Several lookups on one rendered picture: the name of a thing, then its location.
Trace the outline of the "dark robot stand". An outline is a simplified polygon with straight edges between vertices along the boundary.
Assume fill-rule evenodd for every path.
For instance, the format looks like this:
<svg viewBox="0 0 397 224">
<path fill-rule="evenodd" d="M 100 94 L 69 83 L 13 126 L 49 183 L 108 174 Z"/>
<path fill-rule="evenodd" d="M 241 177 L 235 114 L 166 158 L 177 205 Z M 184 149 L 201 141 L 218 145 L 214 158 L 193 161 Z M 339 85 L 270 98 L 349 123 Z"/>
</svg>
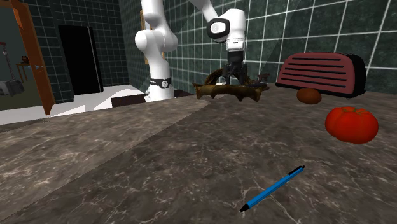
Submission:
<svg viewBox="0 0 397 224">
<path fill-rule="evenodd" d="M 174 90 L 174 97 L 185 97 L 192 95 L 189 92 L 185 92 L 183 90 Z M 120 106 L 127 106 L 127 105 L 133 105 L 133 104 L 140 104 L 140 103 L 145 103 L 145 94 L 139 94 L 139 95 L 128 95 L 128 96 L 121 96 L 121 97 L 112 97 L 111 98 L 111 103 L 112 107 L 120 107 Z"/>
</svg>

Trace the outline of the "red toaster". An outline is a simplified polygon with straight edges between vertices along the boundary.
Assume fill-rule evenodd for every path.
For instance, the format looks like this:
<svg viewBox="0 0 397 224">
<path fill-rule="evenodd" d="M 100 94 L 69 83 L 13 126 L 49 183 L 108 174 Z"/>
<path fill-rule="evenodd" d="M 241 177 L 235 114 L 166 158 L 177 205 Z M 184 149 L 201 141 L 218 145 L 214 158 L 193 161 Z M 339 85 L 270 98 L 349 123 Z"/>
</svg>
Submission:
<svg viewBox="0 0 397 224">
<path fill-rule="evenodd" d="M 275 85 L 353 98 L 365 93 L 365 63 L 350 53 L 295 53 L 284 61 Z"/>
</svg>

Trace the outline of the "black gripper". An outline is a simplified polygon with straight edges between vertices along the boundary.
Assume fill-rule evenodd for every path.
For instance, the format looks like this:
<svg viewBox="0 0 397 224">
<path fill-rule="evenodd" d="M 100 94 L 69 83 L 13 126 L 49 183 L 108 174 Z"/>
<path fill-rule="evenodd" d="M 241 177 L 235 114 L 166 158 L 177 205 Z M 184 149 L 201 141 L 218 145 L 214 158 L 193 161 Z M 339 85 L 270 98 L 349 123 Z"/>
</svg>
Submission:
<svg viewBox="0 0 397 224">
<path fill-rule="evenodd" d="M 244 85 L 247 76 L 247 65 L 242 63 L 243 61 L 243 51 L 228 52 L 228 64 L 223 66 L 223 77 L 225 79 L 225 84 L 230 84 L 230 76 L 233 68 L 238 68 L 239 83 Z"/>
</svg>

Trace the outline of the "small wooden side table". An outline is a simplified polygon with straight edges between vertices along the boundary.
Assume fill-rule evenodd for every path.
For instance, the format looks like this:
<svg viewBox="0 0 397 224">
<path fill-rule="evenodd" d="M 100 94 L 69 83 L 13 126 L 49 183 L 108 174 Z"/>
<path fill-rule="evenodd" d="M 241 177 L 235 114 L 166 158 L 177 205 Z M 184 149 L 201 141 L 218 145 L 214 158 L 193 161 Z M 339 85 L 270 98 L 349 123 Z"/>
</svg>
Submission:
<svg viewBox="0 0 397 224">
<path fill-rule="evenodd" d="M 25 68 L 30 68 L 30 64 L 29 63 L 17 63 L 16 67 L 17 67 L 17 71 L 19 73 L 21 82 L 24 83 L 25 81 L 28 80 L 27 74 L 25 72 Z"/>
</svg>

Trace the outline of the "black door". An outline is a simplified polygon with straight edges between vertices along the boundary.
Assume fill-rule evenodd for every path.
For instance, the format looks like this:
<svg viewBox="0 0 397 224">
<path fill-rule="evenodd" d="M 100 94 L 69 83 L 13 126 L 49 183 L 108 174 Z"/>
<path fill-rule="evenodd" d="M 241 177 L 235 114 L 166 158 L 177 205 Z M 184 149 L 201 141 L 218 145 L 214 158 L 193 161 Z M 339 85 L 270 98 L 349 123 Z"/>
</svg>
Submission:
<svg viewBox="0 0 397 224">
<path fill-rule="evenodd" d="M 93 29 L 76 25 L 58 29 L 74 95 L 103 92 Z"/>
</svg>

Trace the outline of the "brown egg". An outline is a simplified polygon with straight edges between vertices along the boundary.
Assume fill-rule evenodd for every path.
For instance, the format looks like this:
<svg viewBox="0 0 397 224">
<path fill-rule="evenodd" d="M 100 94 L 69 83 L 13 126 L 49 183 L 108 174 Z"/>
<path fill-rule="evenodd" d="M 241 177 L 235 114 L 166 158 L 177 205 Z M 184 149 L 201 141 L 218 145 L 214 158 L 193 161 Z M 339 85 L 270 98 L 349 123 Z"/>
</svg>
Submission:
<svg viewBox="0 0 397 224">
<path fill-rule="evenodd" d="M 317 104 L 321 102 L 321 94 L 313 88 L 302 88 L 296 93 L 297 99 L 305 104 Z"/>
</svg>

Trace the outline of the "brown spiky bowl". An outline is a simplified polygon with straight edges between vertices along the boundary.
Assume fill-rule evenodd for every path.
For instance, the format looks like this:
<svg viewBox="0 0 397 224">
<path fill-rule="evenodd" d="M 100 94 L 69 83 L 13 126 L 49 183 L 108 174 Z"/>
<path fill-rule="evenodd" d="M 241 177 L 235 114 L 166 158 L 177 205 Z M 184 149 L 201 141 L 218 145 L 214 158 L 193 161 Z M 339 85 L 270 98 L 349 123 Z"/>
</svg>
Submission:
<svg viewBox="0 0 397 224">
<path fill-rule="evenodd" d="M 192 83 L 195 88 L 195 95 L 200 99 L 203 95 L 210 95 L 215 98 L 220 94 L 234 95 L 241 102 L 244 98 L 250 98 L 256 102 L 260 100 L 261 93 L 268 90 L 267 85 L 269 73 L 262 73 L 258 75 L 258 79 L 253 81 L 245 74 L 245 82 L 240 85 L 217 85 L 216 81 L 222 75 L 222 68 L 213 71 L 203 84 Z"/>
</svg>

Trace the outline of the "brown wooden door frame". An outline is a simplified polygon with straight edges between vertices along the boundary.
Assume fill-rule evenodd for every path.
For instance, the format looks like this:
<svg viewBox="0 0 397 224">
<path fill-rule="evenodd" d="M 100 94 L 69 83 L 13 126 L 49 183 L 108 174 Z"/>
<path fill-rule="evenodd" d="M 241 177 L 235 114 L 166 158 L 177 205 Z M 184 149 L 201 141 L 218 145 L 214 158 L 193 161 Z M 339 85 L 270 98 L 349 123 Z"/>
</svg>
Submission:
<svg viewBox="0 0 397 224">
<path fill-rule="evenodd" d="M 55 105 L 55 98 L 32 21 L 29 5 L 27 3 L 21 3 L 19 0 L 0 0 L 0 7 L 13 9 L 45 115 L 50 115 Z"/>
</svg>

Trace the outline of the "red tomato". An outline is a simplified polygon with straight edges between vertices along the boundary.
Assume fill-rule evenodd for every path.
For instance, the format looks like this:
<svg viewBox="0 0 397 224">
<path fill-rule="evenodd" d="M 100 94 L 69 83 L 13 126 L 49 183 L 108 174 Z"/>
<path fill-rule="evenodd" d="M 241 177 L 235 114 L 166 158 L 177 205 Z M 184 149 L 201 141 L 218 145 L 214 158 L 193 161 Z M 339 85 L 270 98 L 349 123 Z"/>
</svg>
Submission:
<svg viewBox="0 0 397 224">
<path fill-rule="evenodd" d="M 371 112 L 352 106 L 331 110 L 325 120 L 326 131 L 342 142 L 363 144 L 378 133 L 379 123 Z"/>
</svg>

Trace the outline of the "blue pen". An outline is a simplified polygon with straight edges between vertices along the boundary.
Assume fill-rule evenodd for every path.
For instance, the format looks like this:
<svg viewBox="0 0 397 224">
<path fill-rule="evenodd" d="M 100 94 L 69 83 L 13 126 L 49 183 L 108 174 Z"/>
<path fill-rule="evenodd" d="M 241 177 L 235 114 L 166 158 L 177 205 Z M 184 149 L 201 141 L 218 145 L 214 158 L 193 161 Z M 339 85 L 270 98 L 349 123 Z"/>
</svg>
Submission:
<svg viewBox="0 0 397 224">
<path fill-rule="evenodd" d="M 288 181 L 290 181 L 295 176 L 300 174 L 304 169 L 305 169 L 305 166 L 301 165 L 301 166 L 298 166 L 297 168 L 295 168 L 294 170 L 292 170 L 291 172 L 287 173 L 287 175 L 285 175 L 285 177 L 281 178 L 279 181 L 274 183 L 272 186 L 270 186 L 269 188 L 267 188 L 266 190 L 264 190 L 263 192 L 261 192 L 260 194 L 255 196 L 254 198 L 252 198 L 247 203 L 245 203 L 239 211 L 243 212 L 243 211 L 247 211 L 247 210 L 251 209 L 252 207 L 257 205 L 259 202 L 261 202 L 264 198 L 268 197 L 271 193 L 273 193 L 278 188 L 280 188 L 282 185 L 286 184 Z"/>
</svg>

